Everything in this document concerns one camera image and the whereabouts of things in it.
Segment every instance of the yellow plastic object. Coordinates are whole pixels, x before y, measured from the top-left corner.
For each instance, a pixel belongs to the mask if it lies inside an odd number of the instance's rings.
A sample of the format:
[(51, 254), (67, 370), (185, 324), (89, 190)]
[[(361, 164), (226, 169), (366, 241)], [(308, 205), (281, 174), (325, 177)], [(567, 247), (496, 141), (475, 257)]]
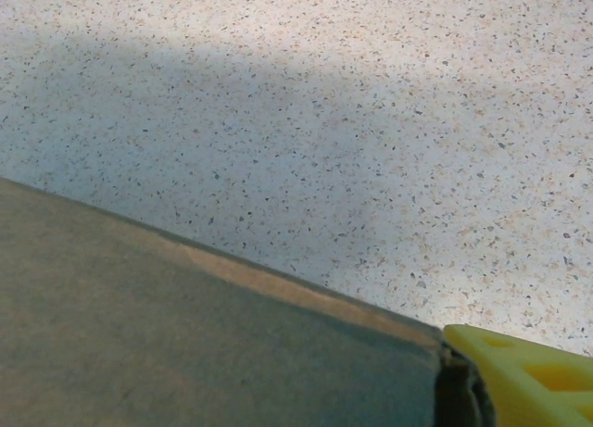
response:
[(593, 359), (467, 325), (447, 341), (478, 366), (499, 427), (593, 427)]

